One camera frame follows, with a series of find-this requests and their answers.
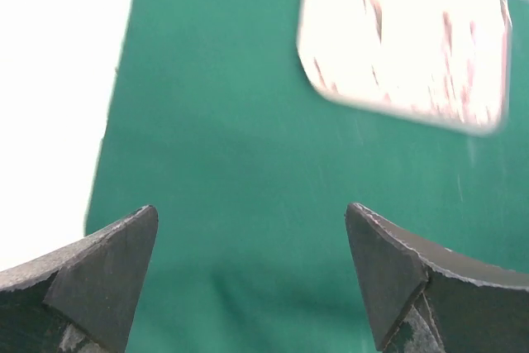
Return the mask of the green surgical cloth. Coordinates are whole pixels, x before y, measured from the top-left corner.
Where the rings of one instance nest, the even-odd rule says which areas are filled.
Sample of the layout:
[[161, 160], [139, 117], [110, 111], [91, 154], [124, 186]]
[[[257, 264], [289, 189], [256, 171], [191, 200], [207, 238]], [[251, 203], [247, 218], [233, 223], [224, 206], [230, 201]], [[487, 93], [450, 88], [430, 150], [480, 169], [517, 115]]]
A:
[[133, 0], [87, 229], [160, 222], [130, 352], [372, 352], [344, 214], [528, 270], [528, 2], [506, 125], [478, 138], [331, 104], [299, 0]]

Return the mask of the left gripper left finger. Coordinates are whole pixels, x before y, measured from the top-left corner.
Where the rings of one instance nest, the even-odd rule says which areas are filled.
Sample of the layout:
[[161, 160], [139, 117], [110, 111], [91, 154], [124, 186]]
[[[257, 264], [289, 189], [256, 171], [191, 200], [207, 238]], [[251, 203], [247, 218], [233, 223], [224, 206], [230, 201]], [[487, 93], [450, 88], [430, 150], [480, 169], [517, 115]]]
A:
[[1, 273], [3, 352], [123, 352], [158, 231], [151, 205]]

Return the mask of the steel instrument tray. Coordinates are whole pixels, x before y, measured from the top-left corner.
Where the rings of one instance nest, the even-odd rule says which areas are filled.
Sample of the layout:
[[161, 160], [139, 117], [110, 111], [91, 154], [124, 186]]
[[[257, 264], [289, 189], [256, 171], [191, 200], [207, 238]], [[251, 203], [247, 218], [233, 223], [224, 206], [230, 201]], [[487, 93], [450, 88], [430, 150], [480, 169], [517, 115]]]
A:
[[325, 99], [475, 135], [508, 113], [508, 0], [301, 0], [297, 50]]

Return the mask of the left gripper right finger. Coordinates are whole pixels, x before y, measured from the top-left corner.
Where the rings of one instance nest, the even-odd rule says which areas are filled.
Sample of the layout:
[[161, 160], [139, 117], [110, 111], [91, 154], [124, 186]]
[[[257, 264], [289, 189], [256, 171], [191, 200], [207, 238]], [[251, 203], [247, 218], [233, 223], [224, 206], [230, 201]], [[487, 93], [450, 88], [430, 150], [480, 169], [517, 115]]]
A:
[[346, 231], [379, 352], [526, 352], [528, 276], [449, 250], [359, 203]]

